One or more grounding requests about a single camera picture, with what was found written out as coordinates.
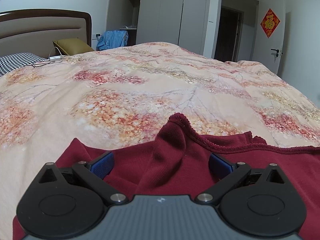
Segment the dark red long-sleeve shirt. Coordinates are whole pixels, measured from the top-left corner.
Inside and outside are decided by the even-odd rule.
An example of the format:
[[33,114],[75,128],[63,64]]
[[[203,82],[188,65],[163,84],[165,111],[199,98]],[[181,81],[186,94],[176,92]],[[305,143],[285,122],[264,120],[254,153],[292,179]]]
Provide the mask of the dark red long-sleeve shirt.
[[[103,181],[128,203],[104,203],[72,171],[114,154]],[[219,203],[195,197],[219,181],[212,153],[250,174]],[[14,239],[319,239],[319,148],[271,146],[251,132],[200,135],[176,113],[151,142],[117,150],[74,139],[39,170],[21,198]]]

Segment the blue clothing pile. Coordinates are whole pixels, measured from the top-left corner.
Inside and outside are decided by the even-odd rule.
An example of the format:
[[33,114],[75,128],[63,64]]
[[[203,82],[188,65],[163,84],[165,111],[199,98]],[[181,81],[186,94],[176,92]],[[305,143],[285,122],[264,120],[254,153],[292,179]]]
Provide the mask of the blue clothing pile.
[[118,47],[127,46],[128,33],[126,30],[111,30],[106,31],[99,37],[96,50],[108,50]]

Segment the floral peach quilt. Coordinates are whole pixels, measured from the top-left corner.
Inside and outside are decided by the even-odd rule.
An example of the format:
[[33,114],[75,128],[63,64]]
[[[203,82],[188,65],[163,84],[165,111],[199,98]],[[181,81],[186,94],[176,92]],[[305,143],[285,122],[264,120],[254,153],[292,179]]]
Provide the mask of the floral peach quilt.
[[152,141],[174,113],[200,134],[319,145],[319,109],[260,62],[150,42],[25,66],[1,77],[1,239],[38,170],[73,139],[107,150]]

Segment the olive yellow pillow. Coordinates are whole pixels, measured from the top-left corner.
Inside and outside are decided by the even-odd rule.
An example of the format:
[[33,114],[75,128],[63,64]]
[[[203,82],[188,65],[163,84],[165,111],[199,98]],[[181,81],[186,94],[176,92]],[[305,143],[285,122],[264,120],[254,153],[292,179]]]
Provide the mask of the olive yellow pillow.
[[65,38],[53,41],[53,45],[68,56],[94,51],[91,46],[79,38]]

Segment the white room door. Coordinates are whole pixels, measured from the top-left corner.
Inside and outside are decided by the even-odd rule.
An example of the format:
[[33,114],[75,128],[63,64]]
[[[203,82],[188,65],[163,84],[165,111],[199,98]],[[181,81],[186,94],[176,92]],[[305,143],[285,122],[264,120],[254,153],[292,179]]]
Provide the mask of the white room door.
[[284,0],[259,2],[252,61],[278,73],[285,33]]

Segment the black white houndstooth pillow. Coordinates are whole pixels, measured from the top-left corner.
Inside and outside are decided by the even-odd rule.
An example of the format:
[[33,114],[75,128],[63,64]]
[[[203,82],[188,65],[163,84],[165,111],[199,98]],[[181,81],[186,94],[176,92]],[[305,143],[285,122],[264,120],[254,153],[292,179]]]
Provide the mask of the black white houndstooth pillow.
[[17,53],[0,57],[0,76],[3,76],[13,70],[25,67],[47,59],[39,57],[32,53]]

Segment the beige padded wooden headboard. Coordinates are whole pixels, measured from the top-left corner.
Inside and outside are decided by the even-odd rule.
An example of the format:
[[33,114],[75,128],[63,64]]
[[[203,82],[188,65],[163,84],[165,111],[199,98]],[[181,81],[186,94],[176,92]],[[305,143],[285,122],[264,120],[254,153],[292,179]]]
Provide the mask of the beige padded wooden headboard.
[[48,57],[53,42],[67,38],[78,38],[92,45],[89,13],[62,9],[1,12],[1,56],[30,52]]

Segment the red fu door decoration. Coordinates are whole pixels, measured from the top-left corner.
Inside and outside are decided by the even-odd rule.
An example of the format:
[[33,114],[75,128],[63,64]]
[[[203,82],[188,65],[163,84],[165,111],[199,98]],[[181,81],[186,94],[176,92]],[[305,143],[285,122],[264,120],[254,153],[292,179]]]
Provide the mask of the red fu door decoration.
[[260,26],[263,29],[263,32],[269,38],[274,30],[280,23],[280,19],[275,15],[273,10],[270,8],[268,9],[267,13],[265,14],[264,18],[262,19]]

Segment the open grey wardrobe door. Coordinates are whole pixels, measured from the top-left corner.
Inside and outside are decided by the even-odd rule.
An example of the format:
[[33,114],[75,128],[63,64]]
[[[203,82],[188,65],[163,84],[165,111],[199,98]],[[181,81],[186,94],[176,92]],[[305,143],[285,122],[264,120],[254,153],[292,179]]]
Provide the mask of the open grey wardrobe door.
[[109,0],[106,30],[117,30],[123,27],[124,0]]

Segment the grey built-in wardrobe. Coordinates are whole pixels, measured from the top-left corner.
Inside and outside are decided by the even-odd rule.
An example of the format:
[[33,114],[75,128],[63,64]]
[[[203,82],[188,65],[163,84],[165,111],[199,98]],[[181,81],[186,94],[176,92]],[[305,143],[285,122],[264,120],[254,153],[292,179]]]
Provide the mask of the grey built-in wardrobe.
[[137,44],[169,42],[202,54],[210,0],[139,0]]

